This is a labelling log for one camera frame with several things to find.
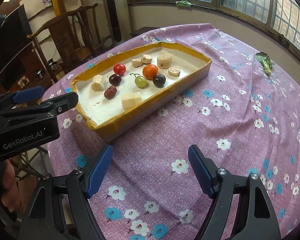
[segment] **finger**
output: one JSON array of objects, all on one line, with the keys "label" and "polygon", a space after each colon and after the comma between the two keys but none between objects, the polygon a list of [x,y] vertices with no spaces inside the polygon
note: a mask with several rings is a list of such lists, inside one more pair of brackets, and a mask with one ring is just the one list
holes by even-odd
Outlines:
[{"label": "finger", "polygon": [[3,176],[2,176],[2,186],[5,189],[10,189],[13,183],[16,182],[15,180],[15,173],[12,164],[9,162],[9,160],[5,160],[6,163],[6,169],[4,170]]},{"label": "finger", "polygon": [[20,202],[20,193],[16,181],[12,184],[10,189],[2,194],[1,201],[2,204],[8,208],[12,207],[16,201]]}]

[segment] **blue gripper pad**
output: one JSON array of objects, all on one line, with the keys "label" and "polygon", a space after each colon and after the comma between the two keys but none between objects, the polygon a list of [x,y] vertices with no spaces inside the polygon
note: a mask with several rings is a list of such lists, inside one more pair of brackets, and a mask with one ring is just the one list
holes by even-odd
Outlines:
[{"label": "blue gripper pad", "polygon": [[203,163],[203,159],[208,159],[203,156],[197,145],[191,145],[189,147],[188,158],[203,193],[207,194],[209,198],[213,199],[216,195],[216,192],[213,188],[212,176]]},{"label": "blue gripper pad", "polygon": [[87,198],[91,198],[93,194],[99,191],[101,183],[106,175],[112,160],[112,147],[104,145],[98,155],[88,160],[85,165],[85,182]]}]

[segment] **red cherry tomato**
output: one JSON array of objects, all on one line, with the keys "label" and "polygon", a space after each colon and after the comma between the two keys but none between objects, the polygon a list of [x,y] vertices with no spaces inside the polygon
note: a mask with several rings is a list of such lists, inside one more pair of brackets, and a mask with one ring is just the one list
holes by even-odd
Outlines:
[{"label": "red cherry tomato", "polygon": [[123,76],[126,70],[126,66],[123,64],[117,64],[113,68],[114,73],[119,74],[120,76]]}]

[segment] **floral tablecloth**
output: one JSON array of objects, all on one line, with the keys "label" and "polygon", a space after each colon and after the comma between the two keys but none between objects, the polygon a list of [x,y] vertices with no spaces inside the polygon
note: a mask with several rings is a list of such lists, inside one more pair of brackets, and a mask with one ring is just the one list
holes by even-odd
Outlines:
[{"label": "floral tablecloth", "polygon": [[[300,87],[278,65],[269,78],[247,44],[210,24],[161,28],[133,38],[75,69],[44,100],[71,91],[74,76],[116,53],[178,42],[212,59],[209,75],[115,139],[114,157],[90,205],[106,239],[193,239],[211,200],[187,158],[197,144],[232,174],[259,174],[282,237],[300,221]],[[103,145],[82,116],[58,117],[60,138],[48,150],[55,175],[84,166]],[[231,207],[223,238],[230,235]]]}]

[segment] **windowsill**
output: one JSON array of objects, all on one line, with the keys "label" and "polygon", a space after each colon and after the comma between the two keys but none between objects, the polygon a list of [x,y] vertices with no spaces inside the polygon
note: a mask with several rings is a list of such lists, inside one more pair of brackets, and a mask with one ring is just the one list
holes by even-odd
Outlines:
[{"label": "windowsill", "polygon": [[[171,2],[171,1],[161,1],[161,2],[138,2],[138,3],[130,3],[128,4],[129,6],[138,6],[138,5],[166,5],[166,6],[176,6],[175,2]],[[229,17],[233,20],[240,20],[241,23],[246,24],[249,27],[253,27],[255,30],[265,34],[266,36],[268,36],[269,38],[271,38],[273,41],[275,41],[276,43],[280,44],[281,47],[283,47],[287,52],[289,52],[296,60],[298,60],[298,62],[300,62],[300,58],[289,48],[283,46],[283,44],[277,39],[276,35],[270,31],[265,31],[261,28],[259,28],[258,26],[254,25],[253,23],[246,21],[244,19],[241,19],[237,16],[232,15],[231,13],[228,13],[226,11],[222,11],[220,9],[216,9],[216,8],[209,8],[206,6],[202,6],[202,5],[192,5],[191,7],[179,7],[179,9],[197,9],[197,10],[205,10],[205,11],[209,11],[210,13],[216,13],[216,14],[221,14],[223,16]]]}]

